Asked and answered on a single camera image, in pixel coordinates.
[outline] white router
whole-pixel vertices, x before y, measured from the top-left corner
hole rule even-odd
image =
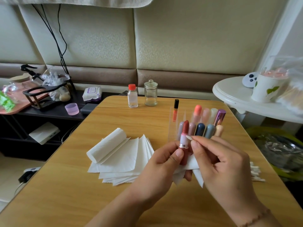
[[[29,134],[34,140],[43,145],[60,132],[59,128],[47,122]]]

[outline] brown leather trim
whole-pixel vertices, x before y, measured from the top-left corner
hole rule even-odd
[[[59,65],[47,65],[60,73],[64,72]],[[75,83],[108,84],[128,86],[138,83],[137,70],[126,68],[97,68],[67,66],[71,79]]]
[[[158,88],[191,91],[212,91],[212,87],[220,80],[241,76],[217,73],[199,72],[173,72],[137,69],[138,87],[144,87],[144,83],[153,79],[158,83]]]
[[[17,63],[0,63],[0,77],[11,78],[14,76],[21,76],[24,71],[21,71],[20,67],[23,64]],[[28,64],[32,67],[37,67],[37,69],[32,69],[36,73],[43,74],[46,70],[46,65],[44,64]]]

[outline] green plastic wrapper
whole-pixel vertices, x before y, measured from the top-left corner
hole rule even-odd
[[[6,112],[9,112],[14,108],[15,104],[8,96],[0,91],[0,106],[4,107]]]

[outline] person's right hand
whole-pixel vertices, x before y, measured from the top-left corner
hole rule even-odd
[[[220,137],[192,138],[191,147],[204,183],[233,221],[237,225],[244,224],[264,212],[266,207],[258,200],[252,186],[248,154]],[[219,161],[210,160],[207,151]]]

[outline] lip gloss tube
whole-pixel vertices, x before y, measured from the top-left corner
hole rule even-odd
[[[214,125],[217,126],[217,125],[221,125],[224,117],[225,117],[225,114],[226,114],[226,111],[224,109],[219,109],[218,110],[218,113],[216,115],[216,118],[214,120]]]
[[[178,129],[178,133],[177,133],[177,140],[180,141],[180,137],[181,137],[181,133],[182,133],[182,129],[183,129],[183,124],[184,122],[180,122],[179,124],[179,129]]]
[[[205,125],[204,125],[204,123],[199,123],[199,124],[197,125],[197,129],[196,129],[195,135],[203,136],[204,130],[205,130]]]
[[[186,120],[183,124],[183,129],[181,133],[180,138],[180,144],[179,148],[181,148],[184,151],[183,159],[180,162],[180,165],[185,166],[187,164],[188,159],[188,139],[186,136],[188,136],[188,130],[189,130],[189,122]]]
[[[216,118],[217,112],[218,112],[217,108],[210,109],[210,117],[208,119],[207,125],[214,124],[214,119]]]
[[[202,112],[202,106],[201,105],[197,105],[195,107],[195,110],[194,110],[194,116],[193,116],[192,122],[198,123],[200,121],[201,112]]]
[[[221,137],[223,133],[223,126],[222,125],[217,125],[216,126],[216,132],[214,133],[214,136]]]
[[[213,124],[209,124],[206,127],[205,133],[204,133],[204,137],[206,137],[207,139],[210,139],[215,132],[215,126]]]
[[[178,107],[179,107],[179,100],[178,100],[178,99],[175,99],[175,104],[174,104],[174,115],[173,115],[173,118],[172,118],[172,121],[173,121],[173,122],[176,122],[176,120],[177,120]]]
[[[189,135],[189,136],[194,135],[195,130],[196,130],[196,124],[195,124],[194,122],[191,122],[191,123],[189,124],[188,135]]]
[[[205,108],[202,113],[202,123],[207,124],[209,116],[210,116],[210,110],[209,108]]]

